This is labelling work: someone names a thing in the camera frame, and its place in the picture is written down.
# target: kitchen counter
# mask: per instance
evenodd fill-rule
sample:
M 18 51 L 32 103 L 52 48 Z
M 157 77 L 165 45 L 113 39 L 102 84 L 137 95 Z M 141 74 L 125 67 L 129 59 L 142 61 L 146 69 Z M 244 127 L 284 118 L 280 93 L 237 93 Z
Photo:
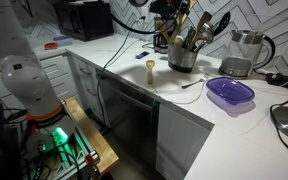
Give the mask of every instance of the kitchen counter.
M 124 36 L 114 35 L 90 42 L 73 41 L 73 45 L 57 50 L 44 50 L 46 41 L 33 41 L 32 46 L 40 59 L 69 52 L 102 68 L 119 49 Z M 147 42 L 129 38 L 119 57 L 107 70 L 116 77 L 140 87 L 163 104 L 175 104 L 178 111 L 189 111 L 215 126 L 195 159 L 186 180 L 195 179 L 288 179 L 288 150 L 277 137 L 270 120 L 269 107 L 288 99 L 288 90 L 270 86 L 260 75 L 241 81 L 255 92 L 256 107 L 234 118 L 217 107 L 206 96 L 203 83 L 185 90 L 182 85 L 195 82 L 206 72 L 219 76 L 221 60 L 203 55 L 197 57 L 192 73 L 180 73 L 168 67 L 167 55 L 143 49 Z M 140 60 L 135 55 L 150 54 Z M 146 60 L 155 60 L 154 85 L 146 84 Z M 288 144 L 288 137 L 281 134 Z

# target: electric kettle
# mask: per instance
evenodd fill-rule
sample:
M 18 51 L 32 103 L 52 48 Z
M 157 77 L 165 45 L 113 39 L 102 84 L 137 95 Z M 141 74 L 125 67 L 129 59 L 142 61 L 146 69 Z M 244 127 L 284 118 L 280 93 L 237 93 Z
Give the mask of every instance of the electric kettle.
M 232 30 L 232 40 L 224 51 L 219 73 L 235 79 L 246 79 L 253 69 L 267 65 L 275 54 L 275 44 L 262 32 Z M 257 63 L 263 45 L 268 52 L 266 58 Z

